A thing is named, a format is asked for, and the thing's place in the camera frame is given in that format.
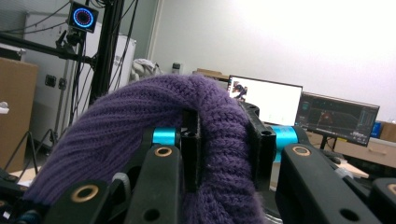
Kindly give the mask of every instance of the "blue ring light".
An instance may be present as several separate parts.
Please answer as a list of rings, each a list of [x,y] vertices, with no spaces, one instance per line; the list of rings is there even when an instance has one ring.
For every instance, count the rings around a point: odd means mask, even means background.
[[[88,18],[87,21],[81,21],[78,19],[78,15],[80,15],[80,13],[83,13],[85,16],[87,16],[87,18]],[[93,18],[92,13],[88,9],[83,8],[83,7],[78,8],[73,14],[74,22],[82,28],[90,27],[93,24],[92,18]]]

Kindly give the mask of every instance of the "white wall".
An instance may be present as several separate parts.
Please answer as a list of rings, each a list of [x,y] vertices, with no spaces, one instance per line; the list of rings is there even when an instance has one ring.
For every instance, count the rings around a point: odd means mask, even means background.
[[[396,2],[160,0],[150,59],[304,86],[396,119]]]

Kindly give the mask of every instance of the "purple knitted beanie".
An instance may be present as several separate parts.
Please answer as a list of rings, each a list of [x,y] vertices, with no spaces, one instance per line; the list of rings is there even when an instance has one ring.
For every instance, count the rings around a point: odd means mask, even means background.
[[[54,204],[72,184],[111,182],[147,127],[179,127],[196,110],[205,137],[202,185],[183,199],[183,223],[263,223],[248,162],[248,118],[235,99],[201,75],[150,77],[93,104],[60,140],[24,199]]]

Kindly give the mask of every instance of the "knit texture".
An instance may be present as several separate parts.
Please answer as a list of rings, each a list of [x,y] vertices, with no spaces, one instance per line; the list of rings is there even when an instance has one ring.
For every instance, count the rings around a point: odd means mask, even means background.
[[[51,205],[79,181],[110,183],[147,127],[179,127],[186,108],[200,116],[205,164],[199,190],[184,195],[183,223],[263,223],[248,162],[247,115],[201,75],[150,77],[97,100],[60,140],[24,199]]]

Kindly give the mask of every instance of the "monitor screen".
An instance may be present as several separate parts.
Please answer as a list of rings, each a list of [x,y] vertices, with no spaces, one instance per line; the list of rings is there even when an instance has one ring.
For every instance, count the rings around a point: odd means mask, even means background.
[[[230,76],[230,96],[260,109],[259,119],[272,125],[294,125],[302,86]]]
[[[379,106],[303,92],[295,125],[367,147]]]

